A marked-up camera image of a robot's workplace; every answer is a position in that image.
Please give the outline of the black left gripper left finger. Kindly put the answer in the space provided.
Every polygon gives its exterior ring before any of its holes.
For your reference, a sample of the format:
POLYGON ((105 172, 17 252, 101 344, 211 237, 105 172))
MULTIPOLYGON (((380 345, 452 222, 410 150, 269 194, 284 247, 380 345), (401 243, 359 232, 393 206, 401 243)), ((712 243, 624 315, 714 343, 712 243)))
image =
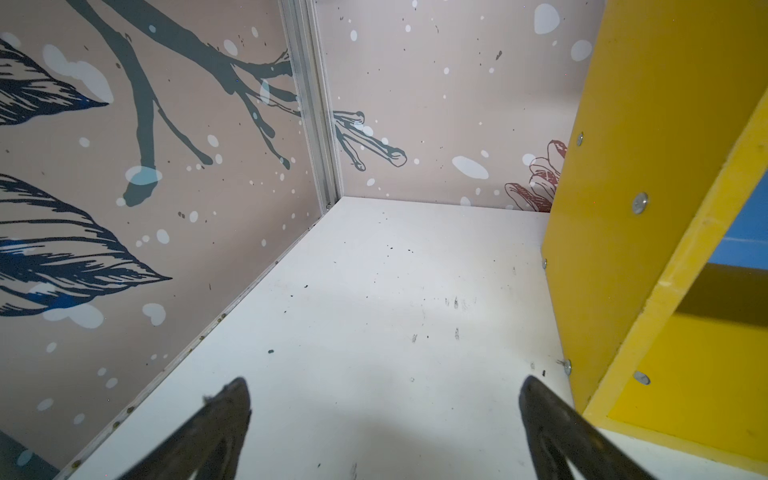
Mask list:
POLYGON ((233 479, 251 414, 247 382, 237 377, 121 478, 233 479))

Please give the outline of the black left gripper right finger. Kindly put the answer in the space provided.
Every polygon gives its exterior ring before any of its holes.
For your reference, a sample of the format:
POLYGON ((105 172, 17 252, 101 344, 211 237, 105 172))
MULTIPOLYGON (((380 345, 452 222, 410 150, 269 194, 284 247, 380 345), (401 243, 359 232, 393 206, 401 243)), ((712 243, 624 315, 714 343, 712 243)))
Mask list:
POLYGON ((574 471, 585 479, 652 477, 538 378, 523 382, 519 408, 539 479, 572 479, 574 471))

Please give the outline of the yellow wooden shelf unit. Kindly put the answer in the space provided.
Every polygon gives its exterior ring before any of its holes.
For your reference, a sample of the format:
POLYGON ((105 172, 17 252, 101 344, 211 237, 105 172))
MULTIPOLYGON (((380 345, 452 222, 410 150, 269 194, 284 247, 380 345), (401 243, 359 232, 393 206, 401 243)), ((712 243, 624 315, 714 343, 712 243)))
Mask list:
POLYGON ((767 170, 767 5, 606 4, 542 247, 587 421, 767 471, 767 273, 711 257, 767 170))

